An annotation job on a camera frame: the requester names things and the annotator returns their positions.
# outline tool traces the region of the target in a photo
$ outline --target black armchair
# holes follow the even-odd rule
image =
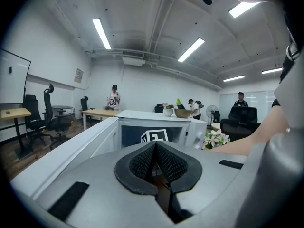
[[[32,113],[31,116],[25,117],[25,126],[34,130],[34,133],[29,134],[29,145],[32,146],[36,139],[40,139],[44,145],[42,136],[51,136],[50,134],[44,134],[41,132],[41,127],[45,126],[45,121],[41,119],[39,114],[39,102],[35,95],[25,95],[23,106]]]
[[[80,99],[81,108],[82,108],[83,111],[87,111],[88,110],[88,108],[87,108],[87,101],[88,101],[88,99],[89,98],[87,96],[85,96],[83,99]],[[88,122],[92,126],[92,116],[86,115],[86,119],[88,120]]]
[[[220,121],[220,128],[224,134],[229,134],[230,141],[250,136],[259,126],[257,109],[246,106],[233,106],[229,119]]]
[[[51,105],[50,93],[54,91],[54,87],[52,84],[49,84],[49,88],[43,92],[44,103],[46,106],[45,112],[45,125],[48,130],[55,130],[58,132],[58,137],[51,136],[52,144],[50,145],[50,149],[53,149],[53,145],[57,142],[64,143],[69,140],[67,136],[61,134],[63,131],[67,131],[71,126],[71,121],[68,115],[55,115],[56,118],[53,119],[53,110]]]

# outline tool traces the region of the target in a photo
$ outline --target white t-shirt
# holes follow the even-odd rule
[[[196,102],[194,102],[194,104],[191,106],[191,110],[196,110],[193,114],[193,116],[197,116],[200,114],[200,107],[199,104],[197,104]]]
[[[107,106],[112,110],[118,111],[119,103],[116,99],[120,101],[120,94],[117,91],[115,93],[112,91],[107,98]]]

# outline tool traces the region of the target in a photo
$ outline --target green bottle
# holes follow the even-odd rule
[[[176,105],[177,105],[177,108],[185,110],[185,107],[183,106],[183,104],[181,103],[181,100],[179,98],[177,98]]]

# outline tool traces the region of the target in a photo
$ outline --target man in white t-shirt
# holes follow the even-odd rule
[[[120,103],[120,94],[117,92],[117,85],[112,86],[112,91],[107,98],[106,109],[118,111]]]
[[[194,102],[192,99],[189,100],[189,104],[191,106],[191,110],[192,110],[191,114],[193,115],[193,118],[199,120],[201,116],[199,104]]]

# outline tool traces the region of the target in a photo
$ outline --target person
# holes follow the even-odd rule
[[[120,103],[120,94],[117,92],[117,85],[112,86],[112,91],[107,98],[106,110],[118,111]]]
[[[188,102],[189,102],[191,110],[192,110],[191,114],[193,115],[193,118],[199,120],[200,116],[201,116],[199,104],[194,102],[192,99],[190,99]]]
[[[247,102],[244,101],[244,93],[243,92],[238,93],[238,101],[236,101],[233,106],[248,106]]]
[[[272,2],[285,12],[285,22],[290,35],[290,44],[286,50],[286,57],[283,63],[281,81],[288,74],[295,61],[300,55],[304,42],[304,25],[301,16],[301,0],[239,0],[243,2]],[[283,110],[277,100],[272,105],[271,112],[264,119],[258,129],[249,137],[240,139],[227,145],[212,149],[214,152],[249,155],[251,148],[256,144],[267,143],[274,135],[285,133],[288,129],[288,122]]]

